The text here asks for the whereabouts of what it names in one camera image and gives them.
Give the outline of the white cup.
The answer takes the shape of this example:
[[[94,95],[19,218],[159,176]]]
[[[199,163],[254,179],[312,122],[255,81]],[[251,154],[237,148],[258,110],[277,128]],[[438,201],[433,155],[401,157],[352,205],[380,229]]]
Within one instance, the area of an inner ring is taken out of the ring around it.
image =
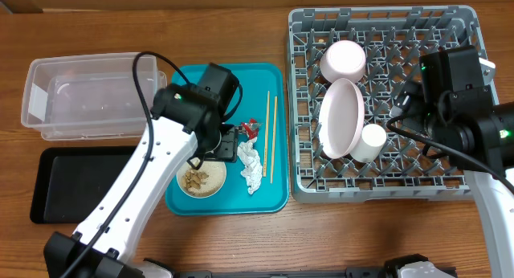
[[[350,152],[350,156],[360,163],[372,162],[381,152],[386,139],[386,131],[380,125],[368,124],[363,127],[361,136]]]

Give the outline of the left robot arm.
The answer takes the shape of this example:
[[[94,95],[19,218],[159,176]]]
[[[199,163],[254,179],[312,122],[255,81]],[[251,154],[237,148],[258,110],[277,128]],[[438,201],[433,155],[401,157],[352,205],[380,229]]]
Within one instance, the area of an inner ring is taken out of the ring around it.
[[[54,233],[43,255],[51,277],[171,277],[162,263],[133,263],[141,234],[177,171],[222,144],[230,101],[242,87],[211,63],[197,84],[169,84],[153,98],[147,126],[108,193],[72,235]]]

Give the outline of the red snack wrapper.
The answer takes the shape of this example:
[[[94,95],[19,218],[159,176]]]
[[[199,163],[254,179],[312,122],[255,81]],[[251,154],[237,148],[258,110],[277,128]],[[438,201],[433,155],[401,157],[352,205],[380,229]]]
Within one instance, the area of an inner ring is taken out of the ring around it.
[[[259,128],[262,124],[256,119],[251,118],[248,122],[242,122],[239,127],[239,132],[244,133],[249,140],[259,135]]]

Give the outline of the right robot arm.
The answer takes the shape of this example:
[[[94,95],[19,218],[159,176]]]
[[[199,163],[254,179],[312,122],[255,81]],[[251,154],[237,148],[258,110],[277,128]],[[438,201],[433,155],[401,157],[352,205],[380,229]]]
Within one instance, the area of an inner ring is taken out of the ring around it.
[[[496,104],[494,63],[474,46],[423,55],[422,80],[394,99],[388,130],[435,148],[463,171],[479,210],[492,275],[513,275],[513,104]]]

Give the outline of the large pink plate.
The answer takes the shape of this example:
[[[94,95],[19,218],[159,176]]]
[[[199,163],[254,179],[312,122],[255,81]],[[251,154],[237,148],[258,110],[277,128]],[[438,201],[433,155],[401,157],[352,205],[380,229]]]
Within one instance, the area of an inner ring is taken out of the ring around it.
[[[318,125],[324,154],[337,159],[356,146],[364,124],[364,99],[360,89],[350,80],[334,81],[324,95]]]

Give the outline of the pink bowl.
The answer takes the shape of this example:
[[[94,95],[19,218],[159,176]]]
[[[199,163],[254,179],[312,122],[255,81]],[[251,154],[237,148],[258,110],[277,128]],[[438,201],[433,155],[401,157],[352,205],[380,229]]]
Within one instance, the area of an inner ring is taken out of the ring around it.
[[[330,83],[340,78],[356,83],[364,76],[365,65],[364,49],[353,41],[341,40],[333,43],[323,54],[320,71]]]

